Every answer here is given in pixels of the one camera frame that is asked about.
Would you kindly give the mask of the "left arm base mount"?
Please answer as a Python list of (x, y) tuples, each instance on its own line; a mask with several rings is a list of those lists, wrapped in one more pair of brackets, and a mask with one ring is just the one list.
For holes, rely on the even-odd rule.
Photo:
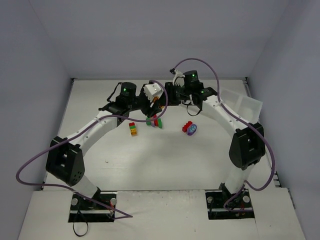
[(115, 212), (104, 206), (89, 201), (77, 194), (72, 195), (69, 223), (113, 223)]

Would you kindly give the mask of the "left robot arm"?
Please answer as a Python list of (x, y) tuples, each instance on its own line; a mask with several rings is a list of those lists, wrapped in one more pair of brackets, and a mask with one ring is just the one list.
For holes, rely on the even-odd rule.
[(84, 156), (105, 134), (129, 119), (130, 112), (141, 111), (147, 117), (166, 109), (169, 96), (166, 88), (158, 81), (143, 85), (140, 94), (132, 82), (122, 82), (115, 101), (99, 108), (97, 116), (65, 138), (56, 136), (50, 143), (45, 169), (61, 180), (67, 189), (97, 200), (101, 190), (85, 175)]

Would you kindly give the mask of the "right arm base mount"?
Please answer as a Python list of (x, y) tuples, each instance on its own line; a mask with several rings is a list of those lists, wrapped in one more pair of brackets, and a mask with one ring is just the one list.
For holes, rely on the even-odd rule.
[(241, 220), (255, 218), (250, 193), (246, 188), (225, 205), (230, 198), (230, 195), (221, 190), (206, 191), (205, 200), (208, 219)]

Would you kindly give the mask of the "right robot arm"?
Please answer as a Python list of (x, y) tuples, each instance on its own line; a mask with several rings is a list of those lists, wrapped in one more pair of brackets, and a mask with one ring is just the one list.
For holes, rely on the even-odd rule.
[(174, 106), (188, 101), (196, 106), (200, 113), (215, 120), (231, 137), (228, 156), (233, 167), (221, 187), (233, 195), (244, 185), (254, 165), (266, 153), (264, 129), (257, 121), (243, 119), (229, 108), (217, 90), (205, 87), (200, 82), (197, 71), (173, 72), (173, 80), (165, 83), (168, 105)]

